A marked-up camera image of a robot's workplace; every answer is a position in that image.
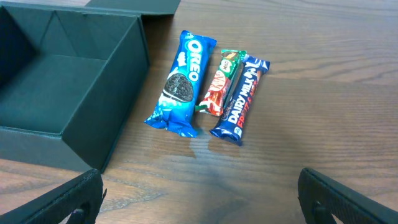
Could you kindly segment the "dark green gift box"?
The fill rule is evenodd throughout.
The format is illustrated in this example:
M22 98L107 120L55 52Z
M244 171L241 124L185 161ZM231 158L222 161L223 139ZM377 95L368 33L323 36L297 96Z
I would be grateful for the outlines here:
M1 3L1 158L105 170L146 78L142 19L178 1Z

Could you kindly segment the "red KitKat bar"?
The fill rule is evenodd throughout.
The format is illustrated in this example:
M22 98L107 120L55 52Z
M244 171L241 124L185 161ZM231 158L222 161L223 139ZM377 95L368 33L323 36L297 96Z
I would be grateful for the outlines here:
M208 113L213 116L221 116L224 104L231 89L238 68L246 56L245 50L223 49L221 61L214 74L212 82L206 92L204 99L196 105L195 111Z

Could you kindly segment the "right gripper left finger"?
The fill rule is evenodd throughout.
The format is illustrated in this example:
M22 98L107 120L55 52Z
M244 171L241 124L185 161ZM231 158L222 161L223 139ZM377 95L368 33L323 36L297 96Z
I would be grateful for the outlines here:
M106 195L101 173L89 170L1 215L1 223L95 223Z

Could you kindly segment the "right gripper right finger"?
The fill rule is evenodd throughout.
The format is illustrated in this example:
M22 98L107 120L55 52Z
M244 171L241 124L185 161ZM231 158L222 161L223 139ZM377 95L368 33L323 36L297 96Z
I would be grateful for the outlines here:
M304 168L298 178L298 200L308 224L393 224L397 212L353 189L319 173Z

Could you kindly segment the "blue Oreo cookie pack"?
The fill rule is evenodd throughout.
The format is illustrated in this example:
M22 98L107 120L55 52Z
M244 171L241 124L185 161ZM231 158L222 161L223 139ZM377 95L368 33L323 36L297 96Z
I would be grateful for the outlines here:
M187 30L180 34L179 47L154 112L144 121L186 138L195 138L191 125L208 61L217 40Z

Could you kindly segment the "purple Dairy Milk bar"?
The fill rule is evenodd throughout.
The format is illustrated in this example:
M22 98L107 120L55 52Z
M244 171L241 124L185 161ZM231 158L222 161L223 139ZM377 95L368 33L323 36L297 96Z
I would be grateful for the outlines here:
M270 69L270 61L246 55L243 59L243 69L235 85L233 94L226 104L221 118L210 130L215 137L233 144L243 144L243 130L259 80Z

